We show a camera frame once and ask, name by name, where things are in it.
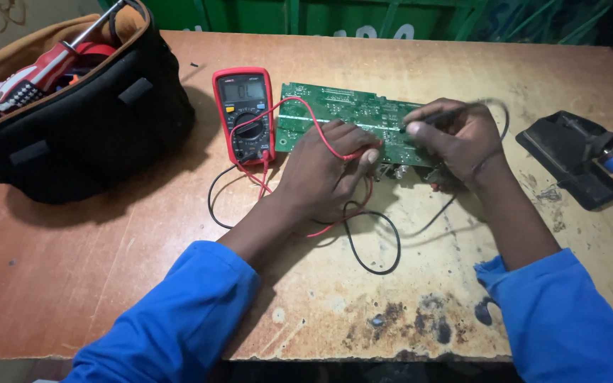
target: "hand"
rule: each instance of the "hand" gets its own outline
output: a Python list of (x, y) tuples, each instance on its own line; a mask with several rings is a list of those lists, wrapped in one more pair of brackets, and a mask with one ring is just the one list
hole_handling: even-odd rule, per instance
[[(379, 142), (374, 134), (339, 119), (323, 124), (321, 129), (340, 155)], [(330, 152), (316, 127), (311, 127), (292, 150), (273, 195), (281, 196), (304, 218), (311, 217), (350, 199), (358, 181), (378, 156), (377, 149), (367, 149), (361, 157), (345, 163)]]
[(489, 109), (483, 105), (467, 109), (451, 125), (440, 127), (443, 131), (418, 121), (464, 105), (462, 101), (440, 98), (413, 110), (403, 122), (408, 124), (406, 131), (418, 146), (436, 152), (457, 178), (474, 189), (481, 184), (480, 174), (485, 168), (509, 171), (498, 127)]

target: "finger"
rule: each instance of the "finger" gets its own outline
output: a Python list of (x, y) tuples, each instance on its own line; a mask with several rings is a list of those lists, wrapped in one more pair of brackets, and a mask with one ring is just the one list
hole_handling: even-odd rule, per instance
[(380, 152), (377, 149), (368, 149), (357, 160), (349, 162), (347, 169), (337, 184), (338, 192), (343, 199), (349, 199), (353, 195), (358, 181), (366, 175), (371, 165), (377, 161), (379, 155)]
[(357, 127), (345, 136), (337, 140), (331, 140), (330, 144), (340, 155), (349, 155), (363, 146), (377, 144), (379, 141), (380, 139), (376, 135)]
[(338, 126), (344, 125), (344, 123), (345, 121), (336, 118), (334, 120), (328, 121), (327, 123), (320, 123), (319, 126), (321, 127), (321, 131), (323, 132), (323, 134), (325, 134), (326, 132), (335, 129)]
[(354, 129), (360, 129), (360, 128), (353, 123), (346, 123), (346, 124), (343, 124), (343, 125), (340, 125), (338, 127), (331, 129), (327, 133), (324, 132), (324, 135), (326, 136), (326, 139), (328, 141), (335, 141), (338, 138), (344, 137), (345, 135), (347, 135), (349, 132), (353, 131)]
[(436, 127), (420, 121), (413, 121), (408, 124), (407, 132), (416, 145), (438, 152), (442, 157), (447, 155), (450, 146), (457, 140), (453, 135), (446, 134)]
[(430, 102), (425, 106), (422, 106), (421, 108), (413, 110), (413, 112), (410, 112), (408, 115), (406, 115), (406, 117), (403, 118), (403, 123), (404, 125), (407, 125), (412, 121), (419, 121), (429, 115), (447, 112), (448, 110), (460, 108), (463, 105), (465, 105), (465, 103), (462, 101), (440, 98), (438, 100)]

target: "red screwdriver handle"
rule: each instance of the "red screwdriver handle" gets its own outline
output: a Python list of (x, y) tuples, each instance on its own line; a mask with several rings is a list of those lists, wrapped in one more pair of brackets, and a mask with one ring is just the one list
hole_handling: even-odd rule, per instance
[(0, 110), (10, 112), (42, 98), (76, 59), (74, 49), (63, 41), (56, 43), (0, 86)]

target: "right hand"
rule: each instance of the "right hand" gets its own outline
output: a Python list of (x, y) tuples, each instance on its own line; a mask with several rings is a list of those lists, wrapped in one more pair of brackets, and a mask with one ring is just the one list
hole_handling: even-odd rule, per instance
[[(413, 110), (404, 117), (403, 122), (408, 124), (406, 131), (416, 145), (441, 156), (448, 169), (467, 187), (474, 189), (479, 183), (477, 176), (485, 168), (497, 168), (498, 171), (509, 169), (498, 127), (489, 109), (482, 105), (465, 110), (453, 124), (441, 127), (443, 131), (419, 121), (464, 105), (462, 101), (440, 98)], [(489, 159), (476, 168), (486, 156), (490, 156)]]

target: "left hand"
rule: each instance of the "left hand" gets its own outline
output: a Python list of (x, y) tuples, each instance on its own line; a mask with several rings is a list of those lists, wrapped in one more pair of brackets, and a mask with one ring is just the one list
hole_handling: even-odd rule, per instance
[[(340, 155), (379, 143), (374, 134), (340, 119), (323, 124), (321, 129)], [(274, 195), (301, 217), (312, 217), (350, 199), (378, 156), (377, 149), (367, 149), (361, 157), (345, 163), (328, 150), (316, 127), (311, 127), (292, 150)]]

